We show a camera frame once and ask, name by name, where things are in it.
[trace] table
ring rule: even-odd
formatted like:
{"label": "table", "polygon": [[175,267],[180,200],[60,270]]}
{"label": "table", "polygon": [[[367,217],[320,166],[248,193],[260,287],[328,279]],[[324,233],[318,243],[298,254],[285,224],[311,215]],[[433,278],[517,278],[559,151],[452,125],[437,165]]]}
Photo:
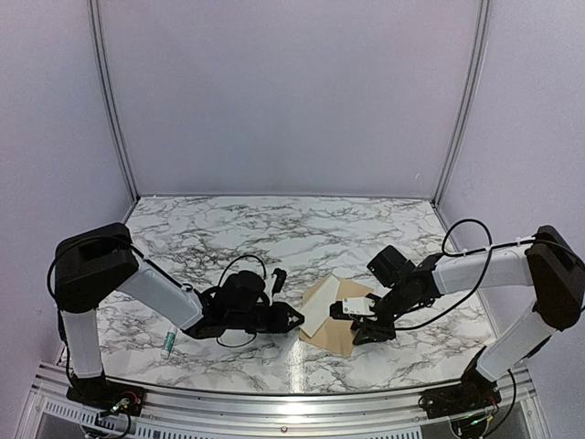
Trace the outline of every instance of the table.
{"label": "table", "polygon": [[[143,198],[127,225],[138,248],[200,291],[215,284],[236,257],[257,254],[269,270],[280,266],[288,272],[277,299],[295,309],[303,291],[330,272],[383,294],[366,269],[373,256],[392,244],[419,262],[440,250],[444,236],[428,201],[388,198]],[[258,270],[253,262],[236,268]],[[421,323],[461,297],[443,297],[400,323]],[[493,340],[476,296],[433,325],[399,333],[388,343],[356,347],[350,359],[302,342],[297,330],[260,334],[244,348],[223,348],[215,339],[194,340],[179,332],[170,358],[162,359],[168,321],[120,293],[102,302],[98,323],[110,376],[263,393],[370,391],[458,378],[479,348]]]}

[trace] white paper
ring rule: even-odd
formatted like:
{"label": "white paper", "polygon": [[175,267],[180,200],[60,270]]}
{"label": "white paper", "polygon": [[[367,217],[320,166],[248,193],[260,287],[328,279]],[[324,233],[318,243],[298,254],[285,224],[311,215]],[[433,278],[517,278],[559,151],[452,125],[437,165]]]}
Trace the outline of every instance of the white paper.
{"label": "white paper", "polygon": [[309,302],[301,308],[301,314],[304,316],[301,329],[307,336],[314,336],[314,333],[325,323],[329,317],[329,306],[337,300],[338,290],[339,280],[331,275],[311,296]]}

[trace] robotic arm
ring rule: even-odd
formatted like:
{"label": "robotic arm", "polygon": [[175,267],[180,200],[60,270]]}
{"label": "robotic arm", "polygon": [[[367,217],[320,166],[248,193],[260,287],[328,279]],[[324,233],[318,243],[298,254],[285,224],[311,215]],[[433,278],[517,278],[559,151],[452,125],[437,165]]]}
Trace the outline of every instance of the robotic arm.
{"label": "robotic arm", "polygon": [[[253,272],[231,274],[223,285],[203,293],[188,291],[145,259],[120,223],[63,241],[53,265],[59,330],[73,364],[68,398],[99,408],[128,395],[140,401],[144,394],[141,388],[106,380],[103,371],[96,308],[114,290],[149,306],[192,338],[220,337],[226,329],[286,333],[304,321],[288,304],[272,302],[266,283]],[[283,270],[274,274],[271,295],[281,291],[286,278]],[[137,403],[129,413],[139,411]]]}
{"label": "robotic arm", "polygon": [[[416,311],[446,294],[504,285],[533,285],[536,300],[506,332],[482,349],[465,370],[461,384],[422,393],[420,407],[429,418],[455,415],[500,402],[495,385],[521,359],[537,353],[557,331],[572,327],[581,314],[585,267],[551,226],[533,237],[492,247],[461,257],[443,253],[428,256],[415,266],[388,246],[367,266],[389,292],[384,297],[346,299],[331,305],[333,318],[354,320],[354,344],[387,341],[400,330],[405,314]],[[484,278],[477,285],[480,273]]]}

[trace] white wall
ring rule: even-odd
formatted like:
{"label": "white wall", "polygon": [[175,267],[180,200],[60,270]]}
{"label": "white wall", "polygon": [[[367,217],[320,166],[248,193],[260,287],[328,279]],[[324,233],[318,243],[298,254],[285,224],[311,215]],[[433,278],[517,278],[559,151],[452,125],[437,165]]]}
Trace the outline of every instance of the white wall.
{"label": "white wall", "polygon": [[478,6],[102,2],[139,191],[430,198]]}
{"label": "white wall", "polygon": [[[495,241],[553,224],[585,256],[585,3],[494,3],[479,91],[441,209],[450,223],[484,220]],[[483,242],[477,229],[461,245]],[[504,329],[534,294],[485,296]],[[585,322],[557,334],[529,362],[554,438],[585,431]]]}
{"label": "white wall", "polygon": [[57,243],[130,207],[85,2],[0,2],[0,425],[13,437],[57,317],[45,275]]}

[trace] brown cardboard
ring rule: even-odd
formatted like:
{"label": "brown cardboard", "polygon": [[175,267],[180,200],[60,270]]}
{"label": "brown cardboard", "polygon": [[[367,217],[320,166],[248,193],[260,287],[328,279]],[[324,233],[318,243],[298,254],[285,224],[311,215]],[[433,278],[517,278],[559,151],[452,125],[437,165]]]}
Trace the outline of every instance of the brown cardboard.
{"label": "brown cardboard", "polygon": [[[333,275],[327,275],[304,292],[303,305],[309,301],[311,296],[329,276]],[[374,289],[369,286],[358,284],[357,282],[342,279],[340,277],[337,277],[337,279],[339,280],[337,300],[343,300],[348,297],[364,297],[374,292]],[[335,354],[349,358],[354,350],[354,334],[351,331],[351,324],[352,322],[347,320],[334,320],[333,318],[328,317],[313,337],[309,337],[303,331],[299,331],[299,338],[302,341],[311,343],[319,348],[330,350]]]}

